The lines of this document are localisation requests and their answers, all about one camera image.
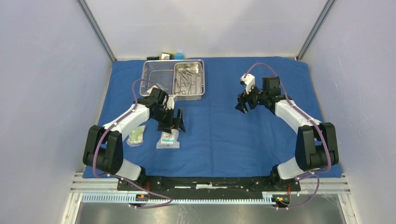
metal base plate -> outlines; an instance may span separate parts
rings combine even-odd
[[[139,194],[145,194],[142,191],[117,191],[117,185],[119,180],[116,178],[99,178],[99,179],[84,179],[82,178],[82,173],[76,173],[73,184],[70,189],[69,200],[66,204],[66,208],[64,211],[64,216],[62,218],[62,224],[74,224],[74,223],[112,223],[114,222],[114,217],[118,217],[121,219],[125,219],[127,222],[131,219],[139,222],[139,217],[143,217],[144,221],[141,223],[152,223],[153,220],[149,218],[154,218],[154,221],[158,217],[158,212],[163,214],[172,214],[172,209],[176,212],[174,215],[167,217],[178,217],[177,214],[180,214],[180,209],[192,209],[190,213],[191,218],[196,217],[197,213],[200,213],[197,210],[197,213],[193,210],[202,208],[202,218],[197,219],[196,221],[190,220],[191,222],[205,222],[205,220],[211,220],[211,222],[216,222],[216,220],[221,220],[224,222],[224,219],[229,218],[230,222],[235,222],[235,220],[243,220],[241,222],[249,222],[249,223],[262,223],[263,217],[272,217],[272,219],[267,219],[269,222],[273,223],[286,223],[286,222],[294,222],[294,223],[306,223],[306,219],[310,218],[310,220],[317,220],[320,223],[344,223],[346,221],[347,224],[356,224],[359,223],[357,218],[355,217],[354,208],[353,208],[353,200],[352,195],[349,190],[349,186],[347,184],[347,179],[343,175],[341,178],[321,178],[320,179],[320,188],[317,193],[317,196],[313,199],[312,202],[307,204],[304,207],[301,207],[296,210],[289,210],[286,212],[276,212],[272,206],[261,206],[262,204],[268,204],[265,198],[272,197],[275,195],[284,195],[286,191],[279,192],[262,192],[261,199],[217,199],[217,200],[193,200],[193,199],[184,199],[184,200],[174,200],[172,203],[175,205],[166,206],[163,208],[147,210],[146,212],[142,212],[141,210],[135,210],[128,207],[130,202],[135,203],[137,201],[126,201],[128,196],[137,196]],[[291,205],[300,204],[308,199],[311,194],[314,192],[316,188],[316,179],[309,178],[300,181],[301,191],[291,193],[292,202]],[[148,203],[163,203],[164,200],[152,200],[150,199]],[[115,216],[105,216],[108,220],[104,221],[104,216],[101,215],[103,212],[100,212],[95,215],[90,213],[89,208],[92,208],[92,211],[97,212],[98,210],[103,211],[106,210],[109,212],[110,210],[114,210]],[[224,216],[218,216],[219,213],[223,211],[227,211],[228,213],[224,213]],[[335,212],[331,212],[329,209],[334,208]],[[306,214],[309,214],[305,219],[296,219],[296,217],[301,216],[301,212],[306,211]],[[344,219],[338,220],[337,212],[343,213]]]
[[[292,192],[300,191],[300,183],[290,180],[272,185],[268,176],[243,178],[217,177],[163,177],[146,176],[144,183],[155,193],[173,199],[262,199],[262,192],[287,192],[288,184]],[[119,180],[118,191],[137,191],[126,181]]]

black mounting base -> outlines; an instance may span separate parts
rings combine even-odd
[[[288,184],[291,191],[300,191],[300,183],[293,179],[282,181],[276,185],[271,184],[269,176],[258,177],[164,177],[145,176],[145,184],[138,179],[138,184],[161,195],[172,199],[262,199],[262,192],[284,191],[287,192]],[[202,188],[203,184],[213,187],[224,187],[218,189]],[[137,190],[126,181],[119,181],[117,190]]]

small white bracket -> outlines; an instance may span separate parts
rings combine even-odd
[[[169,60],[170,59],[170,54],[162,53],[161,54],[161,60]]]
[[[252,90],[252,87],[254,85],[256,85],[255,77],[253,75],[251,75],[251,74],[248,74],[246,77],[244,77],[244,76],[245,75],[243,75],[240,78],[240,81],[243,82],[246,85],[245,90],[246,90],[246,93],[249,94],[250,91]]]

stainless steel tray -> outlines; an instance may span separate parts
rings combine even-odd
[[[199,59],[146,61],[141,77],[160,84],[168,94],[178,96],[178,100],[199,100],[205,93],[204,61]],[[148,96],[147,90],[152,86],[141,82],[140,95]]]
[[[201,96],[205,92],[202,83],[202,64],[200,62],[183,62],[175,64],[173,75],[174,95]]]

blue cloth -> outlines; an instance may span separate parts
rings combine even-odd
[[[308,65],[281,57],[202,58],[206,92],[199,101],[178,101],[184,109],[187,133],[180,133],[180,149],[156,149],[161,133],[157,122],[147,122],[144,143],[130,147],[124,142],[124,158],[146,169],[148,175],[175,177],[248,177],[269,175],[276,164],[294,156],[297,135],[264,106],[243,114],[235,109],[244,87],[240,77],[256,62],[270,65],[288,94],[309,115],[323,120],[313,90]],[[144,61],[116,61],[103,105],[99,125],[114,120],[133,103],[132,83],[141,77]],[[269,69],[252,71],[261,87]],[[340,165],[321,177],[341,177]],[[84,178],[93,177],[87,167]]]

